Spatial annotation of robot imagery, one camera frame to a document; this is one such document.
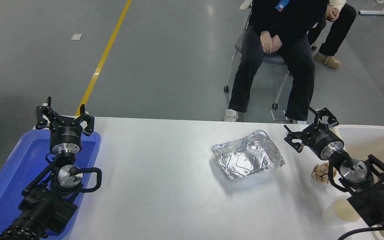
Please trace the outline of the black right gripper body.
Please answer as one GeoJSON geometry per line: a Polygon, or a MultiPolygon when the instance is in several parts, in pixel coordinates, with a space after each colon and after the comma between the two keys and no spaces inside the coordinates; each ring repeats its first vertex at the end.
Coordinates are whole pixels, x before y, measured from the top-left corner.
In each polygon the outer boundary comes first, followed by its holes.
{"type": "Polygon", "coordinates": [[[316,132],[311,131],[310,136],[304,137],[304,144],[308,146],[321,160],[329,159],[324,148],[333,142],[337,142],[337,135],[329,129],[322,129],[316,132]]]}

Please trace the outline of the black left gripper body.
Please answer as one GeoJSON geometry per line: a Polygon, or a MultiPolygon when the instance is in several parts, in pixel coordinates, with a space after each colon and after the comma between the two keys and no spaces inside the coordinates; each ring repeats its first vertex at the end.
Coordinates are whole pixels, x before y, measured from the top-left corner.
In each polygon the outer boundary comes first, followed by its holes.
{"type": "Polygon", "coordinates": [[[63,125],[58,121],[49,124],[50,129],[50,147],[59,146],[64,143],[72,143],[81,148],[81,125],[63,125]]]}

